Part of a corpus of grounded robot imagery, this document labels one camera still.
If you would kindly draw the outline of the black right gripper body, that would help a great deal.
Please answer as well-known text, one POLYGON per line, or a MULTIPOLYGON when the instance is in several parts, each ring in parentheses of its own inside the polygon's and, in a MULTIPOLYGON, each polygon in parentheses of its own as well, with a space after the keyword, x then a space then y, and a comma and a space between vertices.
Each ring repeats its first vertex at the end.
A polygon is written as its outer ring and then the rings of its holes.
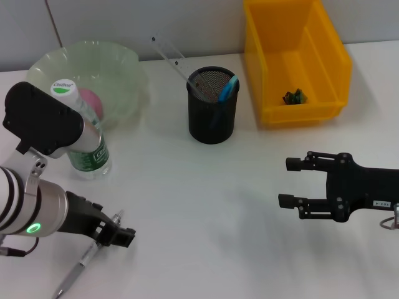
POLYGON ((398 204, 398 170, 363 167, 340 153, 327 171, 326 193, 336 222, 347 222, 359 209, 392 211, 398 204))

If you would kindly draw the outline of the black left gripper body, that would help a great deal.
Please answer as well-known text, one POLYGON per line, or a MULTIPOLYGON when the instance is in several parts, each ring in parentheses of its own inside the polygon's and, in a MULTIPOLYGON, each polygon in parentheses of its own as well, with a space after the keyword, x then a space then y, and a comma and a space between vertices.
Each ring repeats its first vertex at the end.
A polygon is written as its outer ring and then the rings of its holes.
POLYGON ((108 217, 102 212, 103 207, 70 191, 65 195, 68 203, 67 214, 57 231, 85 235, 93 240, 107 240, 108 231, 103 229, 107 225, 108 217))

